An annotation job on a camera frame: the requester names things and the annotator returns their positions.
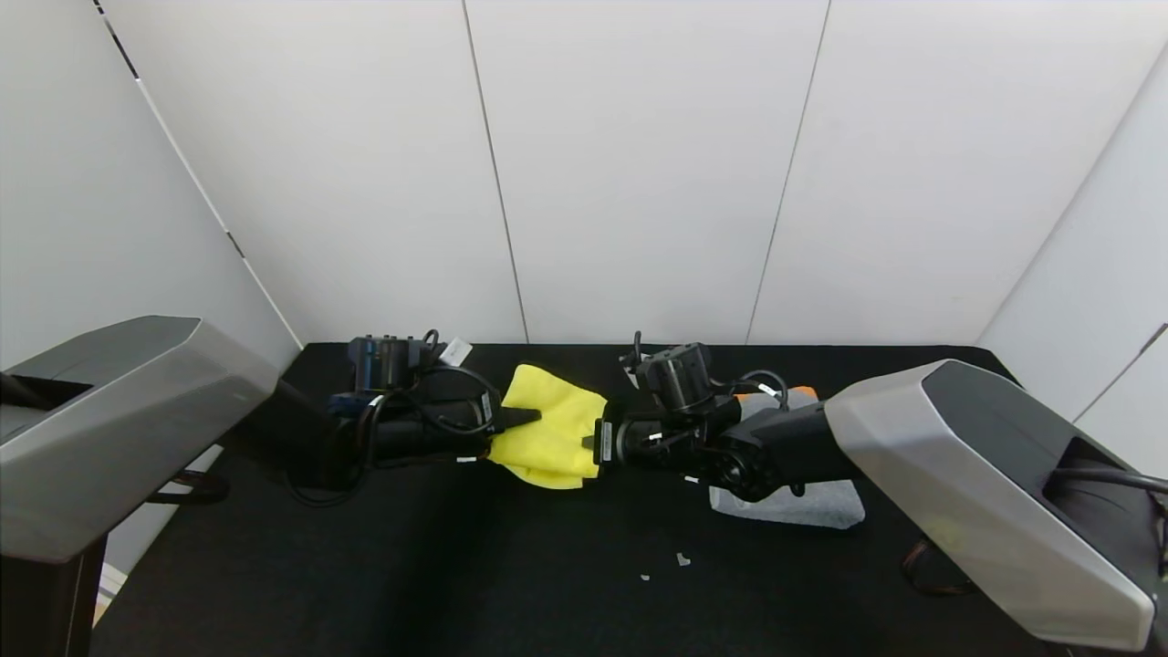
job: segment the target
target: black cable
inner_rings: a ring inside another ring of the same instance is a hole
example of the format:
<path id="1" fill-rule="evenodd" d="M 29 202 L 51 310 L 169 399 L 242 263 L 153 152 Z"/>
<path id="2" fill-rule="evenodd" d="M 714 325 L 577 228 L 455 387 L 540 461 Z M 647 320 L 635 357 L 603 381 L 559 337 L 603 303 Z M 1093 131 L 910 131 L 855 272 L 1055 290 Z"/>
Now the black cable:
<path id="1" fill-rule="evenodd" d="M 492 402 L 499 402 L 499 403 L 501 403 L 501 399 L 502 397 L 499 395 L 499 390 L 496 390 L 495 387 L 491 385 L 491 381 L 487 381 L 478 372 L 472 372 L 472 371 L 466 369 L 464 367 L 456 367 L 453 365 L 437 365 L 437 366 L 431 367 L 431 368 L 426 369 L 425 372 L 423 372 L 422 373 L 422 378 L 424 379 L 424 378 L 426 378 L 426 376 L 429 376 L 431 374 L 440 374 L 443 372 L 449 372 L 451 374 L 461 374 L 464 376 L 468 376 L 468 378 L 474 379 L 475 381 L 478 381 L 479 385 L 481 385 L 484 387 L 484 389 L 486 390 L 486 393 L 487 393 L 487 396 L 488 396 L 487 404 L 488 404 L 488 407 L 491 407 L 491 408 L 487 408 L 488 412 L 493 410 Z M 442 430 L 449 431 L 449 433 L 454 434 L 457 436 L 472 436 L 474 434 L 480 434 L 482 431 L 486 431 L 487 429 L 489 429 L 492 427 L 492 424 L 494 424 L 494 417 L 487 417 L 487 419 L 484 420 L 482 424 L 479 424 L 478 427 L 471 427 L 471 428 L 459 427 L 457 424 L 451 423 L 445 417 L 436 416 L 436 415 L 431 414 L 425 408 L 425 406 L 423 406 L 420 403 L 417 403 L 416 401 L 413 402 L 413 404 L 417 407 L 418 413 L 422 414 L 422 416 L 426 421 L 429 421 L 432 424 L 436 424 Z"/>
<path id="2" fill-rule="evenodd" d="M 374 437 L 377 435 L 377 422 L 381 417 L 381 409 L 385 406 L 385 401 L 389 400 L 392 394 L 394 393 L 387 393 L 381 395 L 376 403 L 367 404 L 364 410 L 361 412 L 361 417 L 357 420 L 354 435 L 362 448 L 362 452 L 360 462 L 357 463 L 357 475 L 353 480 L 353 485 L 349 486 L 348 490 L 332 497 L 312 497 L 305 493 L 301 489 L 297 487 L 297 485 L 292 483 L 291 475 L 288 475 L 285 470 L 284 483 L 287 486 L 288 492 L 292 495 L 292 499 L 310 509 L 332 509 L 333 506 L 339 506 L 353 499 L 359 492 L 361 492 L 361 489 L 364 487 L 366 480 L 368 479 L 369 469 L 374 459 Z"/>
<path id="3" fill-rule="evenodd" d="M 779 385 L 779 392 L 783 393 L 781 399 L 779 399 L 779 408 L 783 410 L 791 410 L 791 390 L 787 388 L 787 382 L 783 380 L 783 376 L 779 376 L 770 369 L 755 369 L 753 372 L 743 374 L 739 379 L 751 380 L 758 375 L 770 376 L 776 383 Z"/>
<path id="4" fill-rule="evenodd" d="M 433 336 L 433 341 L 430 343 L 430 337 Z M 426 334 L 422 337 L 423 343 L 430 343 L 430 360 L 426 362 L 427 366 L 434 364 L 438 360 L 438 330 L 431 328 L 426 331 Z"/>
<path id="5" fill-rule="evenodd" d="M 1103 482 L 1133 489 L 1142 489 L 1149 492 L 1168 495 L 1168 479 L 1159 479 L 1139 472 L 1126 470 L 1110 470 L 1106 468 L 1058 468 L 1050 473 L 1051 477 L 1061 479 L 1077 479 L 1080 482 Z"/>

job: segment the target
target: white wall panel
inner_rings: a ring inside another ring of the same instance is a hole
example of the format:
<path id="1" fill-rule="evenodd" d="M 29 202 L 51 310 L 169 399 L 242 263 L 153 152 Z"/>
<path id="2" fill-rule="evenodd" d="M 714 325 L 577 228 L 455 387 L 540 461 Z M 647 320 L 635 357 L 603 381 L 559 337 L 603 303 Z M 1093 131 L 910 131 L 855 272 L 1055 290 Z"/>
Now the white wall panel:
<path id="1" fill-rule="evenodd" d="M 1168 477 L 1168 337 L 1115 381 L 1077 426 L 1136 470 Z"/>
<path id="2" fill-rule="evenodd" d="M 826 7 L 467 2 L 533 341 L 744 339 Z"/>
<path id="3" fill-rule="evenodd" d="M 523 340 L 457 0 L 103 5 L 301 339 Z"/>
<path id="4" fill-rule="evenodd" d="M 1168 51 L 980 344 L 1073 420 L 1163 321 Z"/>
<path id="5" fill-rule="evenodd" d="M 834 0 L 750 341 L 976 340 L 1166 39 L 1160 1 Z"/>
<path id="6" fill-rule="evenodd" d="M 142 314 L 203 317 L 277 367 L 296 341 L 92 4 L 0 15 L 0 368 Z"/>

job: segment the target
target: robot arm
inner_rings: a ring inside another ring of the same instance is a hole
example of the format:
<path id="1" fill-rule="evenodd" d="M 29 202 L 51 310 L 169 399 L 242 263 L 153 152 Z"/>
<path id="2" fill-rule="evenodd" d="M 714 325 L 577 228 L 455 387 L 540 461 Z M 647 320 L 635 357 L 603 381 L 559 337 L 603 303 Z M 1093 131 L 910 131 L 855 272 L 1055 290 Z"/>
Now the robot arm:
<path id="1" fill-rule="evenodd" d="M 1168 614 L 1156 614 L 1168 594 L 1164 506 L 1149 492 L 1164 482 L 1013 382 L 947 360 L 739 421 L 732 386 L 709 379 L 704 345 L 635 351 L 626 366 L 659 410 L 610 406 L 598 462 L 680 471 L 748 502 L 865 477 L 1033 635 L 1168 648 Z"/>

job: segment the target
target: metal stand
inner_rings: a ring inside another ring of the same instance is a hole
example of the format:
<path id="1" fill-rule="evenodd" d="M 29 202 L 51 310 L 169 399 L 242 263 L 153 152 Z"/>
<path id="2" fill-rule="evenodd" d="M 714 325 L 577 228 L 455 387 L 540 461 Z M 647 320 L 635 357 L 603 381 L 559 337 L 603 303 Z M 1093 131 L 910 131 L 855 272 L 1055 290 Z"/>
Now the metal stand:
<path id="1" fill-rule="evenodd" d="M 64 563 L 4 556 L 0 562 L 0 653 L 85 657 L 102 579 L 105 537 Z"/>

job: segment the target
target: yellow cloth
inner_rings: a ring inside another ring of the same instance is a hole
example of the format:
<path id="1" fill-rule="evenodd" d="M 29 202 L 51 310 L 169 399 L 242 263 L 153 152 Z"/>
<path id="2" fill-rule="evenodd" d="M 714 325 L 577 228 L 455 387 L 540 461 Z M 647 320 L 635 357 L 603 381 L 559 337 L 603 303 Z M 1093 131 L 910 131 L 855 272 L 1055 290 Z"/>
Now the yellow cloth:
<path id="1" fill-rule="evenodd" d="M 595 478 L 599 468 L 592 450 L 583 445 L 604 414 L 605 400 L 535 367 L 515 368 L 503 406 L 535 408 L 541 419 L 512 427 L 491 442 L 491 461 L 516 477 L 545 489 L 578 489 Z"/>

